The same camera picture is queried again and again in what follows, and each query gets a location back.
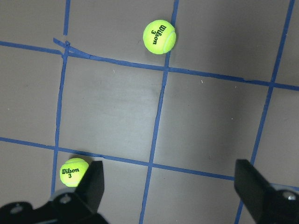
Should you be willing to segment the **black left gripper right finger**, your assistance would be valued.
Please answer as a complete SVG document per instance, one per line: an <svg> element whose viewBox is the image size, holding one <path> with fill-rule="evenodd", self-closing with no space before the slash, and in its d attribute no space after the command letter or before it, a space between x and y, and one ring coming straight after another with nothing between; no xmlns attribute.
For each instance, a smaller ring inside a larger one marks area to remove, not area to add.
<svg viewBox="0 0 299 224"><path fill-rule="evenodd" d="M234 188L254 221L264 222L276 190L246 159L235 162Z"/></svg>

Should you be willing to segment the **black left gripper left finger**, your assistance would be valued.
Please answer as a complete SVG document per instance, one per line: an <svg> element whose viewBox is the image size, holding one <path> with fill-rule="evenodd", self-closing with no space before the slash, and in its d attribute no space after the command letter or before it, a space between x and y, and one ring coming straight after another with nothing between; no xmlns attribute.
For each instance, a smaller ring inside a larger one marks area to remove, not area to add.
<svg viewBox="0 0 299 224"><path fill-rule="evenodd" d="M104 170L102 161L93 161L75 189L77 196L97 213L104 194Z"/></svg>

